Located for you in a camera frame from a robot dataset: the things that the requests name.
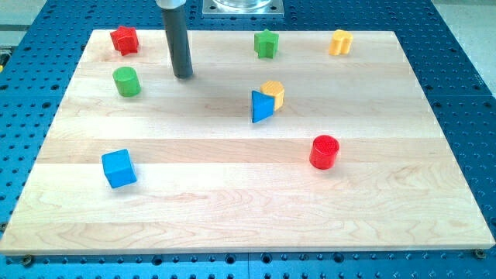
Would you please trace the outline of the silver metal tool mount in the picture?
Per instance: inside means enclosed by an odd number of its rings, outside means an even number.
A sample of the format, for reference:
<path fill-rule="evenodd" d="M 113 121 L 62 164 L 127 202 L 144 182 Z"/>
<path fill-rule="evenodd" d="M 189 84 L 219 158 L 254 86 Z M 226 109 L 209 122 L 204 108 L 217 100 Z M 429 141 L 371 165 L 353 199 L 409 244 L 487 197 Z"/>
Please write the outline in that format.
<path fill-rule="evenodd" d="M 177 9 L 186 3 L 186 0 L 155 0 L 161 9 Z"/>

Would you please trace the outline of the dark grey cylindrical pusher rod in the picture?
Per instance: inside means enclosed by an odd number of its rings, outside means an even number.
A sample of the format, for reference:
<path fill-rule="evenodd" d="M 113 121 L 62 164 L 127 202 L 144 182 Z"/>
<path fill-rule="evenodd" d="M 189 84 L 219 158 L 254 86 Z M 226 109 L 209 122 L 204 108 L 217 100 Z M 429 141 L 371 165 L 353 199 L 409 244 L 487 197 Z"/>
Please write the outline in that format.
<path fill-rule="evenodd" d="M 162 18 L 174 76 L 187 79 L 193 75 L 184 6 L 162 9 Z"/>

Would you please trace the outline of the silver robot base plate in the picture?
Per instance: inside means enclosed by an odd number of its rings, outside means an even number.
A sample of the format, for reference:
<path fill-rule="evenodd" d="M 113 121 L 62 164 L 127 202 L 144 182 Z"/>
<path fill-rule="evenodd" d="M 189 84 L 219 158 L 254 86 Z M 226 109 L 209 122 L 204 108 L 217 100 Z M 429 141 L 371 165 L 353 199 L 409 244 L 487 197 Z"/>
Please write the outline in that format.
<path fill-rule="evenodd" d="M 207 18 L 228 16 L 284 16 L 283 0 L 203 0 L 202 15 Z"/>

